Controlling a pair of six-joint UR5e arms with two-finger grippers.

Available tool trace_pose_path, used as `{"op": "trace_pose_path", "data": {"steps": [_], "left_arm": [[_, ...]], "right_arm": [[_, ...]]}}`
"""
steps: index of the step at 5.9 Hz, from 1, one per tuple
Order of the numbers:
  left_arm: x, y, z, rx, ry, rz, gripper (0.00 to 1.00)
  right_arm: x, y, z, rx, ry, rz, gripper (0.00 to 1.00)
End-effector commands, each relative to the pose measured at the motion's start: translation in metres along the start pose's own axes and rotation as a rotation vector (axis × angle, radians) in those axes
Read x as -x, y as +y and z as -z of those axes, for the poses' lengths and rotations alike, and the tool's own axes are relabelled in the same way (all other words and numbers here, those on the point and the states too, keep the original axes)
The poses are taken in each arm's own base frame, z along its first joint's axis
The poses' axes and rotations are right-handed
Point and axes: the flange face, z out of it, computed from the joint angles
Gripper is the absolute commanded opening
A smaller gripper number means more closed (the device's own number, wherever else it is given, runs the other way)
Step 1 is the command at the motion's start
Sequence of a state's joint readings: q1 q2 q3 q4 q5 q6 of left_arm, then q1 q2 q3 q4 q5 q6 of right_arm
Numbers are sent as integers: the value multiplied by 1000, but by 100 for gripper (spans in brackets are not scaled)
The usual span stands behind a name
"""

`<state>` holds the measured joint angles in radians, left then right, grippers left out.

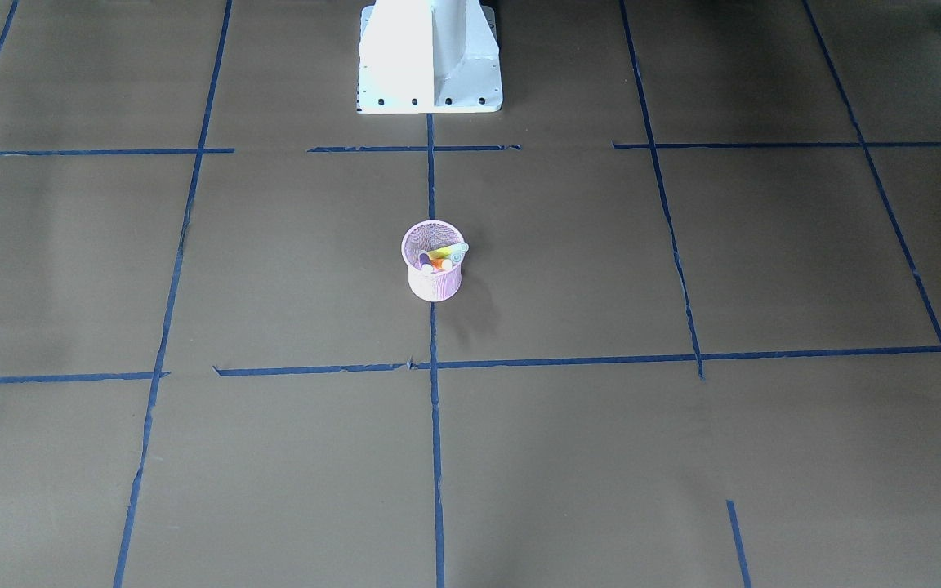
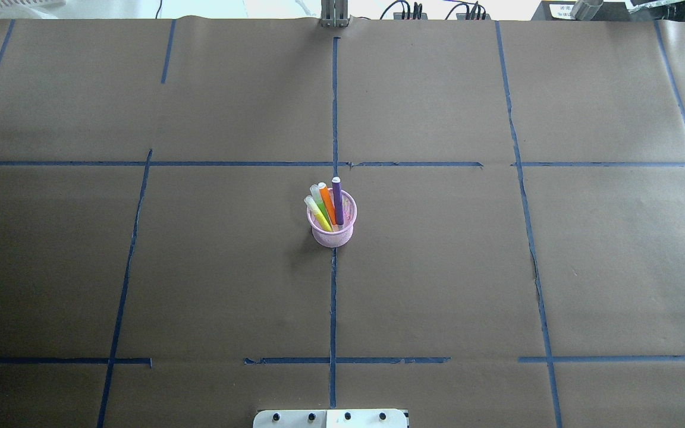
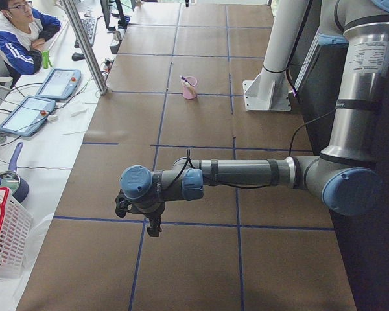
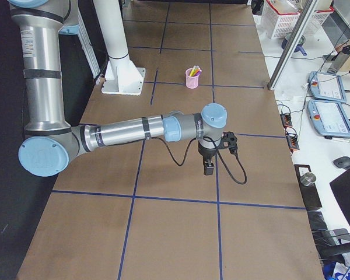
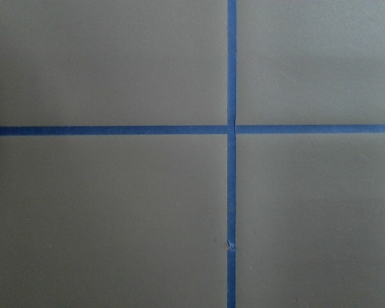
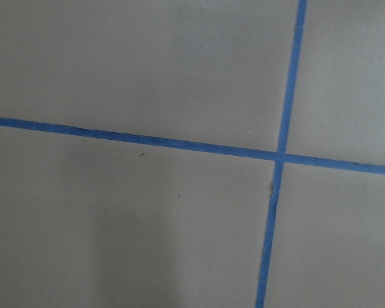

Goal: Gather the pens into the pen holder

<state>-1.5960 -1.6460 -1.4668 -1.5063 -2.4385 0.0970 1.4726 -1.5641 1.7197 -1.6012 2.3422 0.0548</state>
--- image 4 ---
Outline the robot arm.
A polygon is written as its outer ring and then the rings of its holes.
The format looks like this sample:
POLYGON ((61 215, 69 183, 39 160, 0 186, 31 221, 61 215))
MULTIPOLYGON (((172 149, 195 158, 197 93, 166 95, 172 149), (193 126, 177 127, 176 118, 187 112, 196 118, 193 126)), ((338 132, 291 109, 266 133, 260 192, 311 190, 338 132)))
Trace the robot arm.
POLYGON ((65 170, 78 156, 97 148, 159 139, 164 143, 198 141, 204 173, 212 159, 231 142, 225 132, 226 109, 207 104, 201 112, 173 111, 140 117, 132 104, 102 105, 94 120, 71 126, 65 120, 59 35, 78 30, 76 1, 10 1, 12 20, 19 26, 24 60, 29 123, 19 147, 20 164, 31 174, 48 177, 65 170))

